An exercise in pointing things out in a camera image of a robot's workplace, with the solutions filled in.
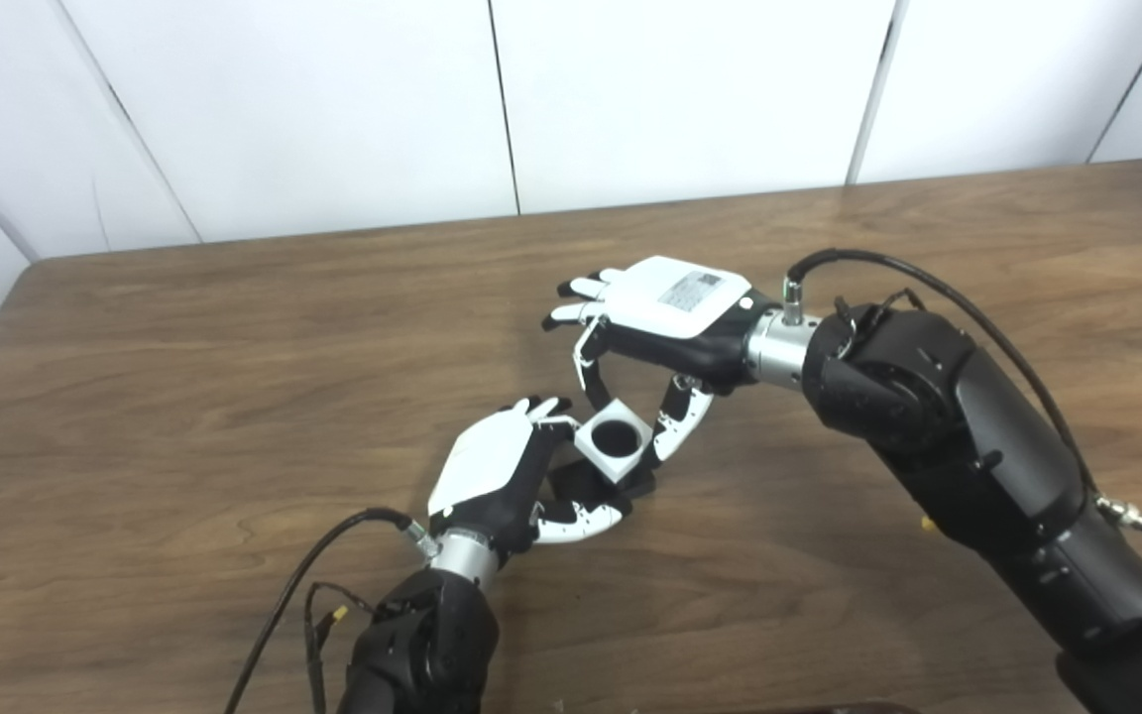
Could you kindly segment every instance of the robotic arm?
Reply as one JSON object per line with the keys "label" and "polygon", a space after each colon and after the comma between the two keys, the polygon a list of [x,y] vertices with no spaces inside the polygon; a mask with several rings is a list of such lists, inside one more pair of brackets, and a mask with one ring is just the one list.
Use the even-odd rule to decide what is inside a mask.
{"label": "robotic arm", "polygon": [[[837,259],[895,267],[955,299],[1024,372],[1052,425],[987,351],[908,289],[807,315],[805,273]],[[558,294],[585,302],[554,308],[545,329],[585,326],[574,367],[597,414],[581,425],[563,412],[565,399],[521,399],[459,435],[431,497],[429,531],[386,513],[426,564],[372,609],[339,713],[476,714],[499,637],[485,592],[505,563],[536,543],[572,543],[620,522],[713,399],[766,383],[803,393],[822,424],[866,441],[942,534],[988,562],[1055,639],[1056,669],[1088,711],[1142,714],[1142,560],[1120,530],[1142,531],[1142,514],[1099,492],[1040,380],[949,286],[878,254],[829,250],[797,263],[778,302],[741,275],[660,257]],[[912,308],[898,308],[902,298]],[[606,352],[675,371],[653,426],[611,398],[598,364]],[[584,458],[549,470],[563,443]],[[553,500],[538,498],[545,479]],[[305,567],[339,529],[290,577],[227,711]],[[317,656],[308,623],[308,664]],[[903,713],[810,714],[833,711]]]}
{"label": "robotic arm", "polygon": [[[783,299],[742,276],[670,258],[565,283],[545,329],[588,326],[574,361],[586,390],[611,351],[678,372],[713,394],[767,383],[798,390],[833,430],[864,440],[947,537],[975,551],[1061,647],[1056,671],[1093,714],[1142,714],[1142,560],[1120,528],[1136,507],[1102,496],[1063,425],[1053,430],[964,330],[902,290],[883,304],[806,315],[811,267],[862,259],[955,298],[1040,383],[971,303],[934,276],[864,251],[797,263]],[[911,311],[894,304],[910,299]],[[1059,410],[1039,392],[1053,417]],[[684,439],[687,430],[679,434]]]}

